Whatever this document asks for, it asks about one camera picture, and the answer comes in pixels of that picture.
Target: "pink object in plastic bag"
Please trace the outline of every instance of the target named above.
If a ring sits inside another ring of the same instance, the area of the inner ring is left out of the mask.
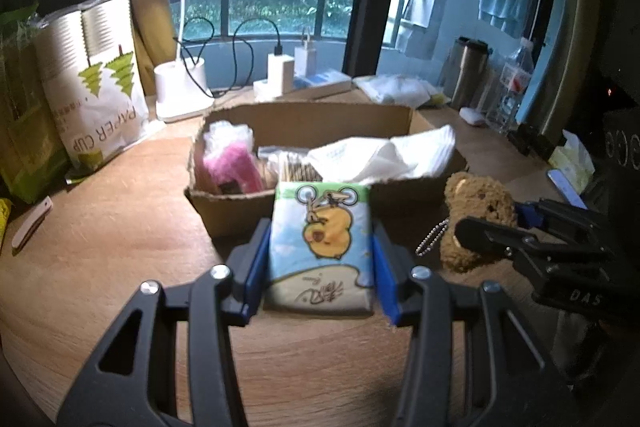
[[[243,194],[264,190],[255,158],[242,142],[228,145],[217,158],[204,158],[203,164],[218,187],[236,182]]]

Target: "green plastic bag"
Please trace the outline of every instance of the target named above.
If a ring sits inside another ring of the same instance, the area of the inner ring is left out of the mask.
[[[36,8],[0,14],[0,175],[26,203],[38,201],[68,166],[42,90],[36,30],[28,25]]]

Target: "lamp base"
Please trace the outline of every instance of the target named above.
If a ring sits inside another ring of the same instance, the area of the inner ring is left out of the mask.
[[[167,62],[155,68],[158,120],[171,123],[193,118],[214,105],[214,99],[209,98],[212,95],[207,88],[204,60],[201,58],[195,65],[187,63],[187,67],[191,76],[182,62]],[[198,89],[194,80],[209,96]]]

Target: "silver screw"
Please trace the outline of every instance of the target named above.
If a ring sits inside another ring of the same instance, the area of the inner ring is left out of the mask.
[[[482,289],[487,293],[498,293],[502,290],[502,286],[500,286],[500,283],[495,281],[484,281],[482,283]]]
[[[145,281],[140,285],[140,291],[144,295],[154,295],[158,293],[160,285],[156,281]]]
[[[216,264],[210,272],[213,279],[222,281],[231,275],[231,270],[226,264]]]
[[[431,270],[426,266],[414,266],[414,269],[411,270],[411,277],[424,281],[431,277]]]

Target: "yellow packaging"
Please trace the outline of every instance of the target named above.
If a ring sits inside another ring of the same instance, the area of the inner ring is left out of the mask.
[[[2,250],[2,240],[4,239],[4,230],[9,221],[9,213],[11,212],[11,201],[0,198],[0,250]]]

